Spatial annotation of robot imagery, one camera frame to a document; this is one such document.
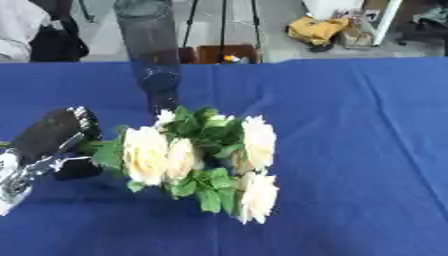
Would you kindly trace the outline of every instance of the white cloth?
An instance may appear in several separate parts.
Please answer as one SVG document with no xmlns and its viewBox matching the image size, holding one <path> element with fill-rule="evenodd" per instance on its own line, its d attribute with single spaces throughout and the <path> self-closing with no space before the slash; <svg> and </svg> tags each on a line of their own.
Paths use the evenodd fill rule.
<svg viewBox="0 0 448 256">
<path fill-rule="evenodd" d="M 28 61 L 41 25 L 49 25 L 50 15 L 28 0 L 0 0 L 0 55 L 14 61 Z"/>
</svg>

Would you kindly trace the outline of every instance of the tripod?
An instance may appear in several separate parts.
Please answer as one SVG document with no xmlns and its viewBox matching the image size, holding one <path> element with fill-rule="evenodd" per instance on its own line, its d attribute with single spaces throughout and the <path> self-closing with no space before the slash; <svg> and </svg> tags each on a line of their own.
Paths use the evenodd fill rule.
<svg viewBox="0 0 448 256">
<path fill-rule="evenodd" d="M 219 54 L 217 63 L 222 63 L 224 61 L 224 46 L 225 46 L 225 34 L 226 34 L 226 21 L 227 21 L 227 1 L 222 0 L 222 10 L 221 10 L 221 32 L 220 32 L 220 44 L 219 44 Z M 193 0 L 193 4 L 190 11 L 190 17 L 187 20 L 187 30 L 185 32 L 184 42 L 182 47 L 186 47 L 188 39 L 190 37 L 191 28 L 193 26 L 194 17 L 196 15 L 196 10 L 198 7 L 199 0 Z M 260 18 L 258 17 L 257 3 L 256 0 L 251 0 L 253 22 L 255 28 L 256 45 L 255 50 L 259 56 L 260 62 L 263 62 L 261 55 L 261 39 L 260 39 Z"/>
</svg>

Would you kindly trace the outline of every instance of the robotic hand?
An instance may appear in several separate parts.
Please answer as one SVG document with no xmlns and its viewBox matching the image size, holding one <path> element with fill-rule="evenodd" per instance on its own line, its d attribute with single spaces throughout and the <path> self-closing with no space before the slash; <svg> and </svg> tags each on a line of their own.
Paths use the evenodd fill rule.
<svg viewBox="0 0 448 256">
<path fill-rule="evenodd" d="M 0 216 L 6 215 L 32 190 L 37 176 L 58 180 L 88 178 L 101 173 L 88 156 L 77 156 L 77 146 L 101 137 L 95 115 L 84 107 L 48 113 L 0 155 Z"/>
</svg>

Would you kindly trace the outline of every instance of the yellow bag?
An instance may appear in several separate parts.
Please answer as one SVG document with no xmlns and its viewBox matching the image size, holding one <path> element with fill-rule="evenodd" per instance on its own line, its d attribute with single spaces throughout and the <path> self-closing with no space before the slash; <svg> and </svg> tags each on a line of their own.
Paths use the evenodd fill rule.
<svg viewBox="0 0 448 256">
<path fill-rule="evenodd" d="M 325 45 L 348 24 L 348 18 L 319 21 L 304 16 L 288 26 L 288 36 L 313 45 Z"/>
</svg>

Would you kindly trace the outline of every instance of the glass vase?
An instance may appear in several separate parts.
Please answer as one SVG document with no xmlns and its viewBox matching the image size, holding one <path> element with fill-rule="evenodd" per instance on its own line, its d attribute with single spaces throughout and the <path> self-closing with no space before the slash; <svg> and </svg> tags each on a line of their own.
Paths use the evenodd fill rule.
<svg viewBox="0 0 448 256">
<path fill-rule="evenodd" d="M 170 0 L 117 0 L 114 10 L 150 112 L 177 107 L 180 61 Z"/>
</svg>

